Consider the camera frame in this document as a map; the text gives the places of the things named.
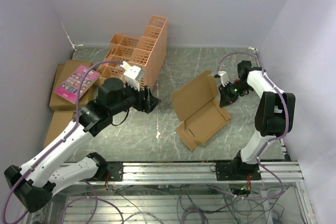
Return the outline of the brown cardboard box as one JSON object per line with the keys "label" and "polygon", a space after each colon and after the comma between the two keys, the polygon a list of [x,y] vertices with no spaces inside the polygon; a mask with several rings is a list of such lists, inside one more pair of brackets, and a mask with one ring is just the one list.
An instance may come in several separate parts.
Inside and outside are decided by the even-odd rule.
{"label": "brown cardboard box", "polygon": [[172,107],[181,122],[175,130],[191,152],[231,121],[231,115],[219,106],[212,73],[205,70],[171,94]]}

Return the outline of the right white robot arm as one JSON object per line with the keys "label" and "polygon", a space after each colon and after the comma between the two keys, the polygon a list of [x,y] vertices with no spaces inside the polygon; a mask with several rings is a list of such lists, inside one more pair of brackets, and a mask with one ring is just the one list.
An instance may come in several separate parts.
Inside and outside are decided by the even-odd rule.
{"label": "right white robot arm", "polygon": [[243,60],[237,65],[238,79],[230,82],[225,71],[215,75],[221,81],[218,87],[221,108],[232,105],[238,98],[254,91],[260,101],[255,114],[255,132],[247,145],[230,162],[215,165],[218,181],[260,180],[260,156],[268,146],[292,129],[296,97],[276,86],[261,67]]}

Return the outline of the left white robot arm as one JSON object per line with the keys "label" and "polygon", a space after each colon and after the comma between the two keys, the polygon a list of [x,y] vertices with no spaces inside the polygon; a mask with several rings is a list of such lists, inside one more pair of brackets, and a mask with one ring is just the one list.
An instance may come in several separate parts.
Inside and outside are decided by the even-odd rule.
{"label": "left white robot arm", "polygon": [[36,212],[52,197],[72,184],[107,175],[108,162],[98,153],[90,153],[78,163],[61,168],[61,164],[80,144],[94,138],[113,123],[113,117],[130,108],[151,113],[160,103],[148,86],[136,89],[118,78],[109,78],[98,88],[96,98],[82,107],[67,127],[39,154],[21,166],[11,165],[4,176],[11,193],[28,212]]}

